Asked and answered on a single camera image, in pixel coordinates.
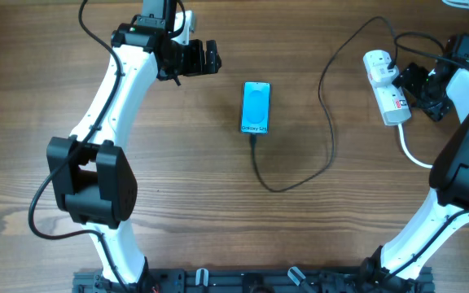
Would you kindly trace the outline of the blue screen Galaxy smartphone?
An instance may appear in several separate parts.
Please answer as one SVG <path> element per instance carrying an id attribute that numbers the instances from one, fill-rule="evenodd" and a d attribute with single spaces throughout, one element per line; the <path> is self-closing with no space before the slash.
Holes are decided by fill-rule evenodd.
<path id="1" fill-rule="evenodd" d="M 270 119 L 270 83 L 245 82 L 241 108 L 240 131 L 267 134 Z"/>

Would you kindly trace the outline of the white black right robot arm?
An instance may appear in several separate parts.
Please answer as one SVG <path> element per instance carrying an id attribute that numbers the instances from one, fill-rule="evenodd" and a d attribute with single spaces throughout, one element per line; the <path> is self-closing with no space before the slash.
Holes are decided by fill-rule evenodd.
<path id="1" fill-rule="evenodd" d="M 469 34 L 452 36 L 440 47 L 436 66 L 416 63 L 399 70 L 384 50 L 363 57 L 366 74 L 387 126 L 400 129 L 411 108 L 440 121 L 450 110 L 460 126 L 428 165 L 429 192 L 405 228 L 362 262 L 356 284 L 369 291 L 418 292 L 431 256 L 469 223 Z"/>

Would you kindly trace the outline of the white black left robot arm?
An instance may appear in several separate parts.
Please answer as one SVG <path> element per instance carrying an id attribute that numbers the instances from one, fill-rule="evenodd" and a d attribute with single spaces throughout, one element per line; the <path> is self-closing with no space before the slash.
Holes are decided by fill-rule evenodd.
<path id="1" fill-rule="evenodd" d="M 109 292 L 156 288 L 134 239 L 130 216 L 138 184 L 125 155 L 133 122 L 155 81 L 215 74 L 214 40 L 191 38 L 195 14 L 180 1 L 145 1 L 105 44 L 110 62 L 81 121 L 66 138 L 53 137 L 46 157 L 58 209 L 81 224 L 103 270 L 93 286 Z"/>

